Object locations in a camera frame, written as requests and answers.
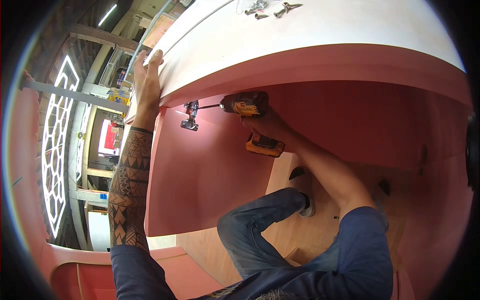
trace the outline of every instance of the light fixture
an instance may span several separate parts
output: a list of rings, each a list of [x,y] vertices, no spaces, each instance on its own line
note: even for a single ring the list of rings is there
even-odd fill
[[[70,69],[67,76],[65,67]],[[69,90],[76,91],[80,78],[75,72],[72,61],[68,55],[63,60],[60,71],[55,80],[55,86],[59,86],[63,80],[63,88],[67,88],[68,80],[74,76],[75,83],[70,84]],[[64,185],[64,145],[67,135],[68,119],[73,99],[67,97],[57,97],[51,94],[48,102],[47,112],[45,114],[45,125],[43,127],[42,138],[42,185],[45,206],[48,215],[48,222],[52,229],[54,238],[60,227],[60,221],[65,209],[65,185]]]
[[[98,23],[98,26],[100,27],[100,25],[103,23],[103,21],[105,21],[105,19],[108,17],[108,15],[117,7],[117,5],[115,4],[108,12],[107,14],[105,15],[105,17],[103,17],[103,19],[100,21],[100,23]]]
[[[76,163],[76,174],[77,174],[77,181],[82,176],[82,157],[84,154],[84,144],[85,144],[85,134],[87,132],[87,124],[88,118],[90,117],[90,110],[92,109],[91,104],[86,104],[84,108],[84,114],[82,115],[82,125],[80,127],[80,132],[82,133],[82,138],[78,137],[77,142],[77,163]]]

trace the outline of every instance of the gray hair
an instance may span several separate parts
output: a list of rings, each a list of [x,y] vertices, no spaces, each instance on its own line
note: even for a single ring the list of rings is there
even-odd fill
[[[280,289],[275,289],[261,295],[255,300],[295,300],[296,298],[297,296],[294,294],[283,292]]]

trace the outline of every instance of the blue shirt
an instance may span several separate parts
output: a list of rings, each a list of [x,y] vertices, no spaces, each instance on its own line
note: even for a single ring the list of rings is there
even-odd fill
[[[393,267],[380,214],[359,207],[340,222],[338,271],[305,271],[301,267],[259,272],[197,300],[254,300],[272,290],[297,299],[390,299]],[[162,267],[144,250],[115,246],[110,250],[117,298],[175,299]]]

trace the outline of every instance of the tribal tattoo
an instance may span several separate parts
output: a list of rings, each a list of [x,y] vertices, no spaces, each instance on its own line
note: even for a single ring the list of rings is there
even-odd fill
[[[153,133],[131,127],[108,192],[110,245],[148,251],[144,220]]]

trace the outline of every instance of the cordless drill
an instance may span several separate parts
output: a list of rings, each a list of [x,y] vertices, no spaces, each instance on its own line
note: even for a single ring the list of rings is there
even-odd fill
[[[268,94],[266,92],[241,92],[225,96],[220,104],[202,108],[220,106],[225,112],[236,113],[243,117],[258,118],[268,111]],[[252,132],[246,143],[247,151],[279,157],[285,149],[285,143]]]

